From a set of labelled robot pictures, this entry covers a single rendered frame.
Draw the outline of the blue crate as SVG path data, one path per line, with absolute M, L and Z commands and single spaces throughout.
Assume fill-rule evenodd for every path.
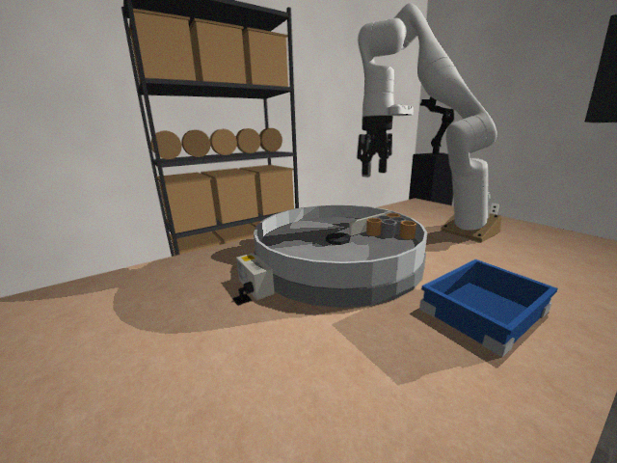
M 550 311 L 558 288 L 474 259 L 421 290 L 420 310 L 503 357 Z

